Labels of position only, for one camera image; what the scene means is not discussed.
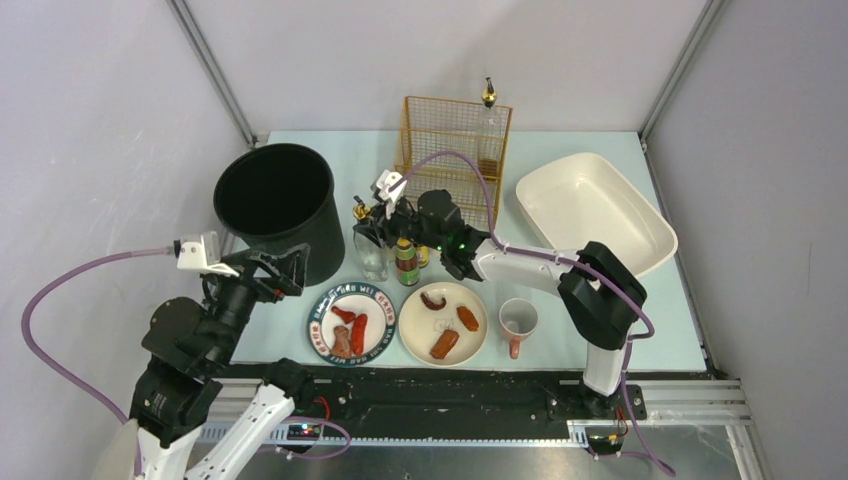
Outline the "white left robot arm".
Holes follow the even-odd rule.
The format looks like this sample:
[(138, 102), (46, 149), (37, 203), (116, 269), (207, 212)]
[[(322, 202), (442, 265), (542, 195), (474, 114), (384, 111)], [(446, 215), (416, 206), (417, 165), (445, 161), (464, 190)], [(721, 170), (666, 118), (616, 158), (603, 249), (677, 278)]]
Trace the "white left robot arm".
[(246, 249), (227, 256), (184, 240), (177, 267), (199, 274), (204, 300), (160, 305), (141, 345), (151, 359), (136, 383), (130, 418), (138, 425), (142, 479), (233, 479), (280, 423), (315, 396), (313, 374), (281, 359), (270, 364), (248, 408), (208, 457), (188, 458), (223, 388), (218, 376), (233, 354), (255, 306), (302, 294), (310, 248), (282, 254)]

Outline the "clear glass oil bottle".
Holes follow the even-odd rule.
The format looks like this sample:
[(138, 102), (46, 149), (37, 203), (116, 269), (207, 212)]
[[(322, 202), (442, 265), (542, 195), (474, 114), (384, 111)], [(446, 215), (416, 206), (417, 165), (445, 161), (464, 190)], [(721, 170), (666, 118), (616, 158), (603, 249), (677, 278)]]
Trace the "clear glass oil bottle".
[(369, 281), (384, 282), (389, 274), (387, 247), (377, 235), (376, 227), (370, 217), (371, 207), (366, 205), (359, 196), (354, 196), (354, 201), (353, 241), (360, 258), (363, 275)]

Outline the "oil bottle with brown liquid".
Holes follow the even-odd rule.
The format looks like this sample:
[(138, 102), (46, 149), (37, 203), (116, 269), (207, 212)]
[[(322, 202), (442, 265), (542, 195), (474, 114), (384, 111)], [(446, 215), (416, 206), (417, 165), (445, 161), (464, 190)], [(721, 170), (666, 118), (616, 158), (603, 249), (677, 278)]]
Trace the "oil bottle with brown liquid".
[(483, 176), (495, 178), (499, 172), (503, 142), (501, 118), (496, 108), (497, 93), (490, 77), (486, 78), (481, 100), (475, 133), (476, 162)]

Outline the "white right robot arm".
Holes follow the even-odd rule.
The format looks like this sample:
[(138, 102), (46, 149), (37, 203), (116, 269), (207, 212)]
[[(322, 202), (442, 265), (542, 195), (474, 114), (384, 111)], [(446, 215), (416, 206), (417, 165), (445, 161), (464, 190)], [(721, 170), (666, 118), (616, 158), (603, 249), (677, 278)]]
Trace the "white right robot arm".
[(574, 253), (508, 245), (467, 224), (446, 190), (427, 191), (416, 202), (391, 189), (373, 197), (370, 217), (380, 239), (405, 238), (437, 251), (457, 280), (508, 281), (558, 296), (587, 343), (583, 386), (602, 397), (618, 392), (647, 292), (606, 245), (590, 241)]

